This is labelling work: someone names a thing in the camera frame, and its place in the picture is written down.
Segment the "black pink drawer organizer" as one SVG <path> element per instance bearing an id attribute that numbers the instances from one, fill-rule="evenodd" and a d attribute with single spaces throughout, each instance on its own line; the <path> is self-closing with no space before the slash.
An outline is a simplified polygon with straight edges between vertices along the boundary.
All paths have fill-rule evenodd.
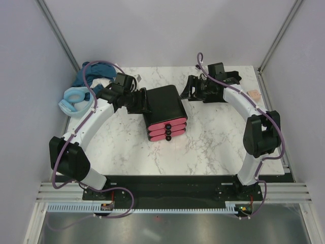
<path id="1" fill-rule="evenodd" d="M 143 118 L 149 141 L 171 141 L 186 132 L 188 116 L 174 85 L 148 90 L 147 101 L 150 112 Z"/>

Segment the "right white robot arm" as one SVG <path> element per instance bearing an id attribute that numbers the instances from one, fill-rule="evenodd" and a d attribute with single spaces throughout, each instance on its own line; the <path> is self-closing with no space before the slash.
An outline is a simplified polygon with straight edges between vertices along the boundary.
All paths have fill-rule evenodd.
<path id="1" fill-rule="evenodd" d="M 257 182 L 263 161 L 268 159 L 281 145 L 280 115 L 277 111 L 266 111 L 258 108 L 254 101 L 248 101 L 242 95 L 240 84 L 242 77 L 237 72 L 216 75 L 216 79 L 224 78 L 227 87 L 211 79 L 190 75 L 180 99 L 202 101 L 203 103 L 229 103 L 246 121 L 243 145 L 246 156 L 242 168 L 237 174 L 240 183 L 233 186 L 233 196 L 244 200 L 251 194 L 250 185 Z"/>

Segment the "blue t shirt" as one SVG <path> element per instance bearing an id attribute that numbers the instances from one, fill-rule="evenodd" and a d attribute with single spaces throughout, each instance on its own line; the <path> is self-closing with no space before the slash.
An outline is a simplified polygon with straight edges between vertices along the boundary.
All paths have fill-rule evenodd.
<path id="1" fill-rule="evenodd" d="M 95 64 L 91 64 L 86 69 L 85 67 L 88 65 L 89 62 L 84 62 L 82 64 L 82 68 L 77 72 L 76 78 L 72 83 L 72 87 L 85 87 L 84 80 L 83 80 L 83 71 L 85 70 L 85 79 L 89 87 L 93 90 L 93 92 L 97 95 L 104 86 L 102 84 L 95 84 L 95 79 L 108 79 L 109 81 L 113 81 L 116 77 L 116 70 L 113 66 L 106 64 L 104 62 L 98 62 Z"/>

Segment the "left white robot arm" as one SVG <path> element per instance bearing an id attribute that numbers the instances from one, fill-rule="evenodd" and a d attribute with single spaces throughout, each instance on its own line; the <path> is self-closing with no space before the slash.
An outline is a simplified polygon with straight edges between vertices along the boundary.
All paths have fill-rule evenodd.
<path id="1" fill-rule="evenodd" d="M 99 128 L 121 107 L 126 107 L 130 114 L 150 113 L 146 88 L 130 91 L 125 86 L 109 85 L 98 93 L 94 107 L 81 118 L 76 128 L 50 140 L 52 185 L 55 189 L 66 185 L 56 184 L 56 174 L 60 173 L 70 179 L 68 182 L 75 180 L 94 190 L 101 200 L 111 196 L 106 176 L 91 167 L 85 151 Z"/>

